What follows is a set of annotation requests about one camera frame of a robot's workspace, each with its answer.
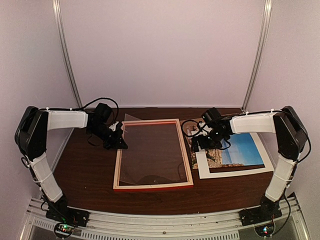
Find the white mat board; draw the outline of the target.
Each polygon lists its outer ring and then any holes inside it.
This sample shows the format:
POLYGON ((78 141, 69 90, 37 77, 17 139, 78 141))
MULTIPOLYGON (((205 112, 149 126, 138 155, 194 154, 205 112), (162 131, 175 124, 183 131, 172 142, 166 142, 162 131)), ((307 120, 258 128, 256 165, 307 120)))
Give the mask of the white mat board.
POLYGON ((245 176, 245 175, 254 175, 254 174, 260 174, 260 173, 266 173, 266 172, 273 172, 274 167, 273 167, 272 161, 270 160, 268 153, 261 139, 259 138, 258 134, 257 134, 257 141, 259 142, 258 148, 264 162, 263 168, 232 170, 230 167, 227 167, 224 171, 219 170, 219 171, 210 172, 205 150, 201 149, 199 152, 195 153, 199 178, 200 179, 228 178, 228 177, 239 177, 239 176, 245 176))

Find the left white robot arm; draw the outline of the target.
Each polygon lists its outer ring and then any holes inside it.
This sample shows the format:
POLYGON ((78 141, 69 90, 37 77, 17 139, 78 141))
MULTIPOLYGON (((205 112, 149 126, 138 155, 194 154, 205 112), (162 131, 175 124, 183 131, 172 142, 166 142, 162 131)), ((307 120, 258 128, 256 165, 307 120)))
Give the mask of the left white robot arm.
POLYGON ((56 129, 86 129, 102 140, 103 147, 128 149, 123 139, 122 123, 107 124, 113 110, 99 103, 91 112, 83 108, 37 108, 28 106, 14 135, 22 162, 30 170, 33 181, 40 187, 46 201, 53 205, 52 213, 61 222, 72 218, 67 198, 59 187, 47 160, 47 133, 56 129))

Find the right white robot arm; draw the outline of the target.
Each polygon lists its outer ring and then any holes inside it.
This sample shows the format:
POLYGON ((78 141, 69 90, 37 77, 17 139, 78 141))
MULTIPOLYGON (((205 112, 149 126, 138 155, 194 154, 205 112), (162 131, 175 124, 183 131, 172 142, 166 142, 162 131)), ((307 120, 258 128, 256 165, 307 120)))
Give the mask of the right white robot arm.
POLYGON ((229 142, 232 135, 246 133, 272 133, 276 136, 278 161, 272 179, 256 210, 259 220, 268 220, 275 212, 275 204, 284 195, 293 180, 305 144, 310 143, 308 132, 292 106, 280 110, 220 115, 216 108, 208 109, 198 123, 198 131, 189 136, 191 149, 199 153, 204 149, 224 150, 222 141, 229 142))

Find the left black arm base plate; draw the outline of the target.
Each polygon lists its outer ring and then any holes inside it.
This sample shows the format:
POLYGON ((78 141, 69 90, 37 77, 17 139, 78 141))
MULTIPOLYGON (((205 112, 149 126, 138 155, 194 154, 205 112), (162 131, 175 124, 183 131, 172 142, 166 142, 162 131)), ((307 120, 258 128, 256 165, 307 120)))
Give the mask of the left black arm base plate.
POLYGON ((86 210, 79 210, 75 208, 68 207, 68 215, 66 217, 62 217, 59 213, 57 213, 53 209, 49 209, 45 217, 56 222, 66 223, 68 225, 76 226, 76 227, 86 227, 87 222, 89 220, 90 213, 86 210))

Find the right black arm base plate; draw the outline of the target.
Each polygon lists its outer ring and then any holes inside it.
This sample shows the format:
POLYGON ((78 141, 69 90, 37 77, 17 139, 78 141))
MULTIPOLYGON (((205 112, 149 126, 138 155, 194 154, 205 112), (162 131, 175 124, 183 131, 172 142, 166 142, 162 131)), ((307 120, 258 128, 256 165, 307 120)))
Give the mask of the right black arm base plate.
POLYGON ((282 211, 279 208, 268 211, 261 206, 242 209, 239 213, 242 226, 257 225, 263 222, 270 222, 275 218, 281 217, 282 211))

